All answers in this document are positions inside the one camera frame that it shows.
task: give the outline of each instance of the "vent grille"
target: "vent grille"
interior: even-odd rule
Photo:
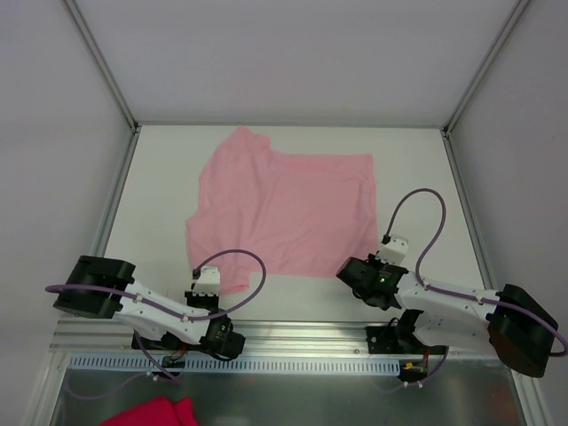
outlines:
[[[162,362],[162,356],[155,357]],[[81,370],[139,371],[156,370],[138,354],[76,354],[69,368]],[[397,359],[317,359],[288,357],[248,357],[222,362],[201,354],[185,356],[186,372],[253,373],[302,375],[399,375]]]

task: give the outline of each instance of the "white tabletop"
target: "white tabletop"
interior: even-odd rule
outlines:
[[[134,153],[106,257],[137,266],[147,287],[179,302],[189,289],[191,268],[185,249],[185,221],[197,210],[199,175],[233,126],[143,126]],[[291,154],[365,154],[375,159],[379,236],[397,202],[409,191],[428,186],[440,191],[448,218],[436,246],[422,266],[433,280],[483,288],[454,179],[438,130],[251,127],[272,140],[272,147]],[[394,233],[410,240],[403,266],[416,258],[436,231],[438,201],[417,194],[398,214]],[[250,289],[221,298],[229,307]],[[401,312],[371,308],[351,295],[337,279],[269,275],[258,297],[231,314],[234,320],[383,321]]]

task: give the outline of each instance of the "folded cloth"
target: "folded cloth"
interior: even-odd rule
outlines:
[[[268,273],[333,278],[349,256],[375,252],[373,156],[284,154],[270,144],[239,127],[209,159],[199,208],[186,223],[190,265],[246,249]],[[260,270],[243,255],[212,264],[219,266],[222,293],[246,290],[250,273]]]
[[[120,413],[100,426],[198,426],[189,398],[178,402],[159,397]]]

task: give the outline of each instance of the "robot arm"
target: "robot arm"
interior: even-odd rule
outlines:
[[[337,273],[357,298],[383,310],[404,309],[396,326],[399,345],[412,353],[421,347],[453,346],[497,354],[508,367],[542,377],[554,336],[526,315],[485,301],[504,301],[534,313],[554,329],[558,324],[521,288],[501,292],[467,289],[428,280],[424,287],[414,272],[400,266],[408,241],[385,237],[376,255],[349,258]],[[470,298],[452,295],[466,295]]]
[[[78,284],[85,290],[62,290],[53,307],[80,317],[120,321],[152,342],[161,341],[168,335],[170,340],[173,336],[174,340],[189,343],[195,350],[224,359],[234,359],[242,353],[245,337],[233,332],[233,324],[226,315],[190,320],[219,312],[217,268],[201,268],[192,290],[185,294],[189,305],[146,288],[132,277],[134,269],[133,264],[121,260],[81,256],[67,284],[75,288]],[[109,295],[100,291],[102,288],[117,290],[122,296]]]

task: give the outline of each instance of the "red fabric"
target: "red fabric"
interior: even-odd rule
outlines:
[[[191,399],[178,402],[159,397],[106,420],[100,426],[199,426]]]

